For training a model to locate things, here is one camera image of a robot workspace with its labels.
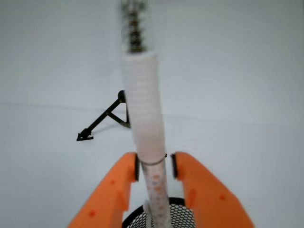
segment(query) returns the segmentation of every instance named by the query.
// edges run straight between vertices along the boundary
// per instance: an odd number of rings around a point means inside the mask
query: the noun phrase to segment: black metal stand
[[[85,128],[81,133],[78,133],[77,141],[83,141],[83,140],[90,140],[94,139],[93,136],[90,136],[92,134],[92,130],[100,124],[107,116],[114,119],[116,122],[118,122],[120,125],[130,128],[130,120],[129,120],[129,114],[128,114],[128,107],[127,107],[127,118],[126,122],[117,117],[112,113],[112,111],[121,103],[126,103],[124,91],[121,90],[118,93],[117,100],[104,112],[98,117],[88,128]]]

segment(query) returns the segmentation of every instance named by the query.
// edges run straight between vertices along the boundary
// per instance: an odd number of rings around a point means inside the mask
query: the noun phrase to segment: white foam tube
[[[126,101],[156,228],[170,227],[165,138],[157,57],[153,52],[123,55]]]
[[[126,100],[138,157],[147,164],[157,163],[166,155],[157,58],[153,52],[125,54],[122,58]]]

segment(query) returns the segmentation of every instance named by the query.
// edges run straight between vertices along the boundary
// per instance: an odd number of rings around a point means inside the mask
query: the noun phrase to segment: black mesh basket
[[[172,228],[196,227],[192,210],[185,206],[184,199],[169,198],[169,202]],[[143,211],[143,207],[140,206],[123,221],[123,228],[146,228],[146,219],[146,213]]]

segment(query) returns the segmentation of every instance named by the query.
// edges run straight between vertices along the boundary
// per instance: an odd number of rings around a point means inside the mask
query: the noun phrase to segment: white surface
[[[303,0],[150,3],[165,114],[304,122]],[[107,108],[122,87],[118,5],[2,1],[0,102]]]
[[[123,55],[122,65],[138,158],[159,162],[166,151],[157,56],[154,52]]]
[[[168,153],[205,164],[257,227],[304,227],[302,0],[154,3]],[[122,87],[116,13],[110,0],[1,2],[0,227],[66,226],[135,150],[112,120],[76,142]],[[140,180],[130,211],[147,197]]]
[[[76,142],[98,115],[0,106],[0,227],[66,226],[115,161],[135,149],[131,131],[111,119],[92,141]],[[165,130],[168,153],[195,156],[239,197],[256,227],[304,226],[303,127],[166,116]],[[182,197],[169,159],[167,167],[169,195]],[[125,216],[145,199],[141,172]]]

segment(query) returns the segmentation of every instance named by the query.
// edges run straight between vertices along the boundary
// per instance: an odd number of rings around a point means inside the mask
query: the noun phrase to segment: white cylindrical object
[[[157,57],[153,52],[123,54],[126,100],[137,154],[153,164],[165,157]]]

